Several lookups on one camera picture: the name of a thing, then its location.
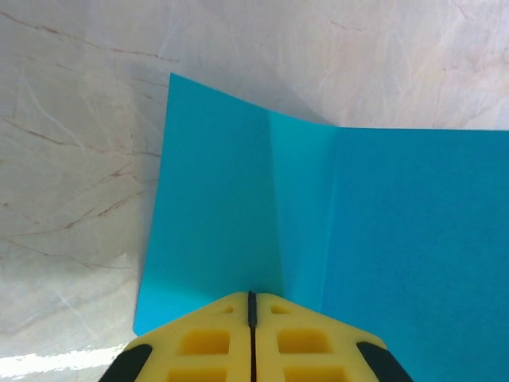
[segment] yellow tool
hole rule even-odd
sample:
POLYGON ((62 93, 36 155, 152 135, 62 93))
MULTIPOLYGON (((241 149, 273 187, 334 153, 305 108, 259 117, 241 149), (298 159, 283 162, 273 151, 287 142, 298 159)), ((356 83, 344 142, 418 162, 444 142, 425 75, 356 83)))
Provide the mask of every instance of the yellow tool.
POLYGON ((378 337, 235 293, 132 341, 100 382, 411 382, 378 337))

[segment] blue cardboard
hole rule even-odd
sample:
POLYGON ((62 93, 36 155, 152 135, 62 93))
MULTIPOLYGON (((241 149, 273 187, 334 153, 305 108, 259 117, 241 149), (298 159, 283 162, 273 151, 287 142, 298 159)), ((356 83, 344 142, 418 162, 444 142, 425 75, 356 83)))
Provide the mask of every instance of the blue cardboard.
POLYGON ((507 380, 509 132, 308 123, 172 75, 134 330, 280 294, 414 380, 507 380))

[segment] marble surface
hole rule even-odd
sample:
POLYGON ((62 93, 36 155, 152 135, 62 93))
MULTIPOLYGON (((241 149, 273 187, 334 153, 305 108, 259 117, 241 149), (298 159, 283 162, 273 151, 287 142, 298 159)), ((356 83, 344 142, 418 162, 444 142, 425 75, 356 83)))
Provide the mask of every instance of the marble surface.
POLYGON ((505 0, 2 0, 0 379, 134 337, 170 72, 349 127, 509 126, 505 0))

